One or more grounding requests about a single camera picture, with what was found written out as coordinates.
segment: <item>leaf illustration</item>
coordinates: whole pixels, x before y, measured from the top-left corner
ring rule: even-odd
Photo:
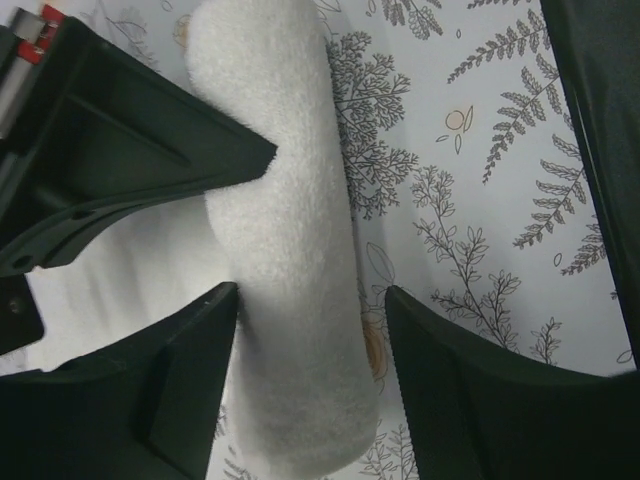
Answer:
[[[544,21],[540,14],[530,9],[526,21],[518,20],[515,28],[508,27],[505,33],[496,33],[492,39],[487,40],[477,47],[474,53],[468,55],[466,60],[462,61],[449,75],[447,83],[452,83],[474,66],[479,67],[482,63],[489,63],[494,58],[511,59],[516,51],[520,57],[527,51],[538,53],[541,37],[544,48],[549,50],[551,43],[547,40],[548,34]]]
[[[508,3],[511,3],[512,5],[518,5],[520,3],[521,0],[474,0],[472,3],[467,5],[467,8],[469,10],[476,8],[476,7],[483,7],[485,5],[498,5],[498,4],[502,4],[502,5],[506,5]],[[523,0],[527,3],[531,3],[531,0]]]
[[[386,252],[382,247],[371,242],[367,243],[366,250],[369,262],[376,273],[387,282],[388,285],[393,285],[396,279],[396,272]]]
[[[549,69],[550,64],[544,60],[541,55],[538,66],[540,68]],[[484,173],[482,176],[482,183],[487,184],[489,178],[493,173],[493,169],[496,163],[503,159],[503,154],[509,151],[509,146],[513,144],[515,135],[525,135],[527,133],[526,127],[535,127],[536,120],[544,122],[547,120],[546,112],[542,104],[541,98],[543,92],[548,92],[550,88],[555,93],[547,93],[547,98],[554,112],[561,114],[562,109],[554,105],[554,102],[559,102],[557,97],[557,91],[555,91],[554,82],[558,81],[559,76],[549,78],[548,83],[542,85],[536,77],[529,71],[527,67],[521,70],[520,74],[522,84],[524,85],[527,94],[518,92],[504,92],[502,97],[511,101],[515,106],[502,107],[498,109],[498,114],[503,115],[510,119],[508,122],[500,121],[493,126],[493,130],[500,132],[493,137],[493,145],[489,150],[487,156]]]
[[[409,28],[411,33],[420,40],[428,40],[431,32],[438,35],[444,33],[433,14],[433,10],[426,5],[419,10],[416,8],[409,12]]]
[[[414,179],[411,188],[414,203],[419,208],[430,207],[435,217],[431,222],[421,218],[414,223],[418,235],[427,245],[428,252],[435,254],[436,261],[450,262],[453,267],[450,272],[462,283],[464,291],[460,295],[455,290],[448,294],[436,290],[431,299],[440,305],[450,320],[474,320],[481,335],[504,348],[518,351],[518,334],[512,329],[510,312],[504,303],[506,297],[516,291],[520,280],[505,271],[498,275],[489,274],[494,289],[485,295],[476,293],[475,284],[482,278],[478,268],[489,249],[482,228],[468,226],[466,236],[456,238],[458,228],[445,224],[446,219],[455,213],[451,201],[454,180],[450,173],[429,166],[420,169]]]
[[[462,149],[462,135],[460,134],[456,135],[455,147],[456,147],[456,153],[460,155],[460,150]]]
[[[462,129],[462,132],[466,133],[471,128],[472,124],[473,124],[473,105],[469,107],[469,110],[467,110],[467,115],[464,117],[464,127]]]
[[[364,60],[370,44],[367,33],[355,32],[327,45],[351,208],[367,220],[400,204],[397,187],[418,164],[417,155],[378,139],[404,119],[410,81],[394,73],[390,55]]]
[[[437,9],[442,8],[440,0],[424,1]],[[381,0],[381,4],[385,20],[394,27],[408,25],[411,33],[420,40],[428,40],[431,33],[443,34],[433,9],[428,5],[419,6],[414,0]],[[375,12],[375,8],[370,7],[370,12]]]
[[[419,480],[411,437],[402,424],[389,435],[378,435],[359,463],[361,475],[378,480]]]
[[[604,246],[600,225],[597,223],[589,224],[587,229],[591,230],[592,233],[582,239],[582,245],[574,255],[571,265],[560,271],[562,275],[582,273],[600,260],[607,258],[607,250]]]
[[[539,331],[532,331],[536,338],[536,344],[530,347],[533,358],[538,359],[547,365],[557,365],[553,360],[553,353],[560,347],[561,341],[554,335],[562,327],[561,322],[556,322],[553,317],[543,325]]]
[[[576,155],[577,147],[555,134],[552,136],[552,140],[556,148],[568,158],[578,160],[580,168],[540,160],[540,166],[544,172],[567,183],[536,180],[538,190],[546,194],[547,197],[534,198],[533,204],[545,211],[532,213],[531,218],[536,223],[527,225],[525,231],[513,241],[513,245],[520,249],[533,246],[535,242],[542,242],[545,232],[553,233],[554,225],[564,225],[566,219],[563,212],[570,215],[575,214],[571,196],[575,196],[581,203],[586,203],[586,194],[582,187],[584,168],[580,156]]]
[[[625,350],[620,355],[618,355],[618,358],[616,359],[616,363],[619,363],[620,365],[624,365],[625,363],[629,363],[632,360],[633,360],[633,353],[631,352],[631,350]]]

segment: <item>botanical wallpaper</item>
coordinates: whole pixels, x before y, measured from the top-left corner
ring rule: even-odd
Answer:
[[[390,285],[541,362],[607,375],[633,360],[538,0],[315,2],[383,405],[374,445],[333,480],[417,479],[384,318]],[[189,88],[182,53],[198,0],[53,3]],[[224,408],[218,433],[209,478],[256,480]]]

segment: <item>line drawing of branch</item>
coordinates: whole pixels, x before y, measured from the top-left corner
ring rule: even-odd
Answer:
[[[600,224],[598,224],[596,215],[592,215],[592,218],[596,220],[596,223],[587,225],[591,233],[582,239],[583,245],[578,248],[578,252],[573,257],[571,265],[560,271],[563,276],[582,273],[600,260],[607,258],[607,249],[604,246],[604,238],[602,237]]]
[[[545,60],[541,54],[536,56],[536,63],[544,74],[544,77],[548,80],[544,86],[540,84],[527,67],[523,67],[521,79],[530,96],[516,92],[505,92],[501,95],[519,108],[502,107],[498,110],[499,114],[506,116],[511,119],[511,121],[501,121],[493,126],[493,130],[497,133],[492,138],[494,143],[487,157],[487,164],[485,165],[484,174],[482,175],[482,183],[485,185],[491,177],[496,162],[502,160],[501,152],[507,152],[509,145],[513,145],[515,141],[514,132],[518,135],[525,135],[525,125],[535,127],[536,120],[540,122],[547,120],[544,107],[540,100],[543,93],[547,94],[551,109],[558,115],[563,114],[560,96],[555,86],[555,83],[560,78],[558,69]]]
[[[458,227],[445,225],[445,219],[455,213],[455,206],[450,201],[454,183],[451,174],[432,165],[420,169],[414,175],[414,180],[411,191],[415,205],[418,208],[431,207],[436,218],[430,223],[424,218],[420,222],[414,222],[417,234],[429,246],[427,252],[435,253],[438,263],[443,260],[453,262],[455,268],[450,272],[464,286],[462,295],[458,295],[455,290],[448,294],[435,290],[431,295],[432,301],[445,310],[450,320],[473,319],[480,335],[519,353],[516,342],[518,334],[513,331],[511,312],[505,307],[505,301],[520,286],[520,279],[504,270],[498,275],[489,274],[488,279],[493,283],[493,289],[478,297],[472,288],[472,284],[482,278],[476,266],[489,249],[482,228],[474,230],[468,226],[467,241],[456,241]]]
[[[447,79],[447,83],[453,83],[474,66],[479,67],[483,62],[489,63],[494,58],[511,60],[514,54],[524,56],[527,51],[538,54],[540,38],[545,50],[551,49],[551,41],[542,16],[533,10],[529,10],[527,20],[518,20],[515,28],[508,27],[504,34],[496,33],[495,40],[487,40],[484,45],[476,48],[475,53],[467,56]]]
[[[378,434],[359,463],[363,465],[361,475],[378,480],[419,480],[411,437],[403,424],[397,430]]]
[[[155,58],[154,53],[149,49],[145,41],[147,36],[147,27],[142,15],[140,14],[140,10],[135,7],[123,8],[120,11],[118,19],[114,20],[107,12],[104,0],[96,0],[91,13],[80,13],[80,16],[85,19],[87,24],[93,30],[96,30],[98,15],[101,15],[106,22],[106,33],[108,34],[111,43],[119,45],[118,39],[121,38],[117,35],[119,33],[127,42],[124,48],[125,51],[152,70],[156,72],[159,71],[158,60]]]
[[[532,330],[533,335],[537,340],[533,347],[529,347],[533,358],[540,360],[547,365],[557,365],[553,359],[553,353],[560,347],[561,340],[554,337],[556,333],[562,327],[562,322],[556,322],[555,318],[545,323],[539,331]]]
[[[472,10],[476,7],[484,7],[485,5],[498,5],[502,2],[502,5],[506,5],[511,2],[511,4],[515,7],[520,3],[521,0],[474,0],[472,3],[467,5],[469,10]]]
[[[402,96],[411,82],[394,73],[392,55],[363,59],[371,36],[353,32],[327,44],[334,102],[351,209],[365,220],[400,205],[397,187],[418,164],[418,156],[378,139],[404,119]]]
[[[555,224],[564,225],[565,218],[563,213],[575,214],[575,208],[571,201],[572,196],[583,205],[587,204],[587,193],[582,181],[585,180],[584,166],[580,156],[578,146],[563,140],[558,135],[552,135],[554,146],[563,152],[568,158],[579,162],[578,167],[569,167],[545,160],[540,160],[542,169],[559,180],[568,183],[549,183],[536,180],[536,186],[542,193],[547,194],[545,198],[534,198],[533,203],[536,207],[546,210],[546,212],[534,212],[531,218],[535,223],[525,227],[524,233],[521,233],[514,241],[513,246],[523,250],[527,246],[533,246],[534,242],[542,242],[544,232],[552,234]]]

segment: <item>orange circle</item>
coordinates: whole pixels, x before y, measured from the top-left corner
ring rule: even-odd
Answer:
[[[444,121],[449,130],[460,130],[464,125],[464,114],[460,110],[454,110]]]

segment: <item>fleece fabric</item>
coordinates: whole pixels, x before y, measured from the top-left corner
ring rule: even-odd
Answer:
[[[227,412],[244,466],[313,479],[372,444],[377,393],[325,41],[312,0],[207,0],[195,91],[278,146],[260,180],[206,194],[243,308]]]

